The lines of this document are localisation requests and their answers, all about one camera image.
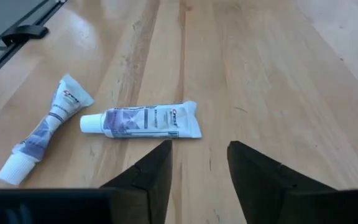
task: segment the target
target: toothpaste tube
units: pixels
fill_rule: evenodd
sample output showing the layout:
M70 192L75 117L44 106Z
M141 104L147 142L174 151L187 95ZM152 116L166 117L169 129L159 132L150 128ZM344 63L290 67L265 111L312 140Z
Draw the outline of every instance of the toothpaste tube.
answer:
M110 138L201 138L193 101L172 105L112 108L81 117L84 133Z
M85 106L93 104L92 97L69 74L64 75L52 98L49 113L24 141L14 146L12 155L0 170L0 179L19 185L41 161L48 142L56 129Z

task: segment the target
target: toothpaste cap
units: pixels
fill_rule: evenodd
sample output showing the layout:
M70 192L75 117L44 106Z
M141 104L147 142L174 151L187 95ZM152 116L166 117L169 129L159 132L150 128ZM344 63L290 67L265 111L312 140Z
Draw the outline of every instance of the toothpaste cap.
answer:
M19 185L33 169L35 162L36 159L21 152L12 154L0 170L0 180Z
M82 116L80 120L81 131L84 133L103 133L102 115L91 114Z

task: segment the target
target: black bracket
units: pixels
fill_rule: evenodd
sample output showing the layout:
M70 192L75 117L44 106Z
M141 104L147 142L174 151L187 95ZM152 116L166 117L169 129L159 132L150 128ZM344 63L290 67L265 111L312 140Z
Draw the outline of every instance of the black bracket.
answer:
M2 41L9 47L11 44L24 44L29 39L42 39L48 33L48 28L44 26L24 25L6 31Z

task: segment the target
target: wooden table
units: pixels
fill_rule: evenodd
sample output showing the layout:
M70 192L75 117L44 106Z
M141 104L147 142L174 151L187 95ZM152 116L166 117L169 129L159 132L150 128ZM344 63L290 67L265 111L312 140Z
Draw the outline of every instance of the wooden table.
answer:
M358 187L357 0L69 0L0 70L0 168L70 73L96 103L21 187L98 187L162 140L83 134L111 107L198 103L174 140L167 223L244 223L226 147L240 140L338 189ZM11 187L0 181L0 187Z

